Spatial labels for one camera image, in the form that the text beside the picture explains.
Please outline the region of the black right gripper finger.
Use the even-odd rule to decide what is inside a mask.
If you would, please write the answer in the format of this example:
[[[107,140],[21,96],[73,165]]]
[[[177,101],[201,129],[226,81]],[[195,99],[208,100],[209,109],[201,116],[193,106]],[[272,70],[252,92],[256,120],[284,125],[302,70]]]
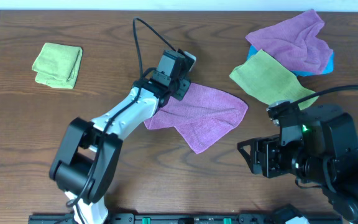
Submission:
[[[237,144],[238,149],[244,149],[247,146],[249,146],[251,149],[253,149],[255,147],[255,138],[248,139],[246,141],[242,141]]]
[[[250,171],[254,173],[253,171],[253,163],[252,159],[249,153],[246,152],[246,150],[243,147],[238,147],[237,150],[240,152],[241,156],[245,159]]]

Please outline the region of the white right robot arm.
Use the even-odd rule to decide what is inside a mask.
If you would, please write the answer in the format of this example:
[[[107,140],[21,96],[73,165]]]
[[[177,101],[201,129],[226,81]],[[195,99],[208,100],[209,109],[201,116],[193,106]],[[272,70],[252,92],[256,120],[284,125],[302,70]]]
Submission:
[[[297,186],[321,189],[336,212],[358,223],[358,137],[352,116],[338,105],[301,110],[289,101],[269,106],[267,113],[280,132],[237,145],[250,171],[269,179],[292,174]]]

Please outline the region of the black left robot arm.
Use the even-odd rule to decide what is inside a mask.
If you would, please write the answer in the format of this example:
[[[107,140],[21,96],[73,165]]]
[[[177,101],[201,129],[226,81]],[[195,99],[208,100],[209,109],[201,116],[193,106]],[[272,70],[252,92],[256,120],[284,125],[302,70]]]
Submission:
[[[86,121],[75,118],[67,127],[49,177],[68,197],[77,223],[104,223],[104,195],[113,180],[126,137],[163,108],[170,98],[181,101],[190,87],[196,57],[165,50],[157,67],[141,73],[130,93],[107,113]]]

